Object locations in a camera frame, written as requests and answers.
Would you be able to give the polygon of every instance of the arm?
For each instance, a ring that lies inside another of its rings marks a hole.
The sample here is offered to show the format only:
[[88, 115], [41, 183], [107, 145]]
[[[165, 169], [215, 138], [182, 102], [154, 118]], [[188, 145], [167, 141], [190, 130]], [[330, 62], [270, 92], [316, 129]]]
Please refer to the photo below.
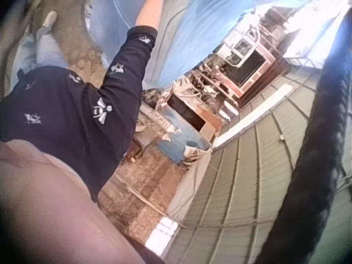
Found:
[[163, 0], [147, 0], [139, 14], [136, 26], [145, 25], [158, 29]]
[[[101, 88], [89, 89], [88, 98], [82, 100], [86, 136], [99, 151], [105, 153], [101, 158], [110, 161], [111, 173], [127, 152], [135, 133], [142, 81], [156, 42], [155, 27], [160, 20], [162, 3], [162, 0], [146, 1], [137, 26], [128, 31], [126, 42], [109, 66]], [[96, 116], [94, 107], [99, 100], [106, 106], [104, 116], [102, 119], [92, 118]]]

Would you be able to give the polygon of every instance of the black hose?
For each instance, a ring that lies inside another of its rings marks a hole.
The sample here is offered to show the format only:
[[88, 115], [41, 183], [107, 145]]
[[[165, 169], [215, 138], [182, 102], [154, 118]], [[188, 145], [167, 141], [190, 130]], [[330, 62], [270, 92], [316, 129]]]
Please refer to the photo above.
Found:
[[352, 11], [342, 21], [286, 197], [256, 264], [307, 263], [321, 238], [341, 171], [351, 86]]

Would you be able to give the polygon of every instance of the window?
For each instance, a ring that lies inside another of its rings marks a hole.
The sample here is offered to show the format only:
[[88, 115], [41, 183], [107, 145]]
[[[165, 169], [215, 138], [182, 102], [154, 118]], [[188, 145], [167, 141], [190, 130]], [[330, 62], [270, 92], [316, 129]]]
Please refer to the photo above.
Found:
[[167, 217], [163, 217], [148, 238], [145, 246], [156, 255], [161, 256], [177, 228], [177, 223]]
[[251, 45], [244, 39], [236, 45], [235, 50], [237, 50], [241, 55], [246, 56], [246, 54], [251, 50]]

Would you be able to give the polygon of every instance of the concrete ground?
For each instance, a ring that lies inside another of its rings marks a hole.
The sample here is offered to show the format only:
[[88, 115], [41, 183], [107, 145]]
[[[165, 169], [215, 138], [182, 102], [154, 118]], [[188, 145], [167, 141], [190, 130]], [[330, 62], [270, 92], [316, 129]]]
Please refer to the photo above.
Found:
[[[87, 38], [81, 15], [82, 3], [84, 0], [43, 0], [34, 14], [31, 31], [36, 32], [48, 12], [55, 9], [58, 12], [58, 20], [53, 27], [53, 34], [71, 70], [79, 74], [85, 82], [100, 87], [106, 70], [100, 60], [100, 50], [94, 48]], [[8, 61], [5, 82], [7, 91], [16, 51], [17, 48], [12, 50]]]

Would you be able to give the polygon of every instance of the shoe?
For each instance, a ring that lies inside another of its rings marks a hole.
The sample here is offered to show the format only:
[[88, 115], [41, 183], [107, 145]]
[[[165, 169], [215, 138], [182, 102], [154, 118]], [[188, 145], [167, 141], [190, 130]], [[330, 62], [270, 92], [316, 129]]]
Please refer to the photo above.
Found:
[[44, 21], [44, 23], [42, 25], [43, 28], [52, 27], [55, 24], [56, 20], [57, 20], [57, 16], [58, 15], [57, 15], [57, 12], [55, 10], [50, 11], [49, 14], [46, 16], [46, 19], [45, 19], [45, 21]]

